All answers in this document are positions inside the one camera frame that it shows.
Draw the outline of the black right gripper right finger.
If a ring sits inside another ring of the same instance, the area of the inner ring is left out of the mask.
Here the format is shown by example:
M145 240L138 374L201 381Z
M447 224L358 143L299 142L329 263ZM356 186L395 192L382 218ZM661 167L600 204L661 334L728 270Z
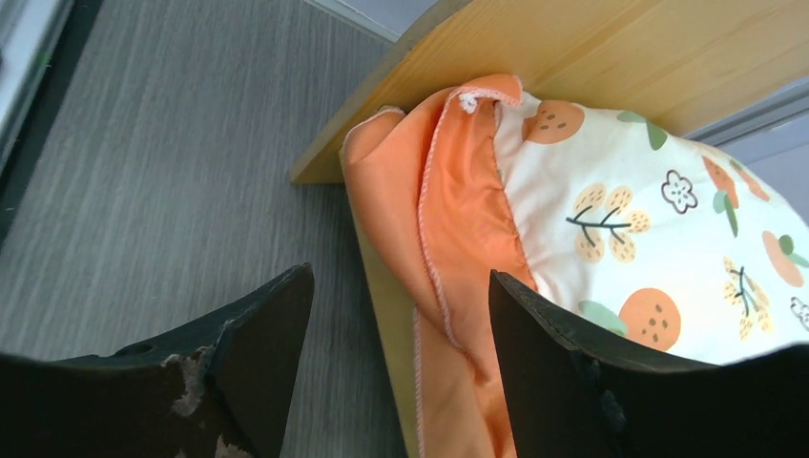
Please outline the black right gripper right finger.
M492 271L489 315L521 457L804 457L808 348L712 365L638 343Z

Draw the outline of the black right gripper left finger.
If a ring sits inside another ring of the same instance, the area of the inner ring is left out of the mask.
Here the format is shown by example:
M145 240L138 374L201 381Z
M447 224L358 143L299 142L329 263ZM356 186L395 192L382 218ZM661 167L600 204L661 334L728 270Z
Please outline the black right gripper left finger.
M1 357L5 457L277 457L314 276L245 297L110 356Z

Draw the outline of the orange fruit print cushion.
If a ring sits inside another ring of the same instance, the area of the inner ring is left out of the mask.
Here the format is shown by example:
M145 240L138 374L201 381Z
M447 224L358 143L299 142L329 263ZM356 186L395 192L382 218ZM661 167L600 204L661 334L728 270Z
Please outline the orange fruit print cushion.
M512 75L356 125L342 168L419 457L521 457L492 271L636 344L730 365L808 348L808 228L715 147L631 111L539 100Z

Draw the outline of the wooden pet bed frame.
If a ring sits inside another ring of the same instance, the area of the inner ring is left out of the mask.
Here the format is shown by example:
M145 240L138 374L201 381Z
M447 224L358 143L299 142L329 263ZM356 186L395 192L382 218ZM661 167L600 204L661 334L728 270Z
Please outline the wooden pet bed frame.
M808 212L808 5L804 1L324 1L394 46L303 151L296 183L342 180L342 141L384 103L486 72L598 106L626 104L678 134L732 147Z

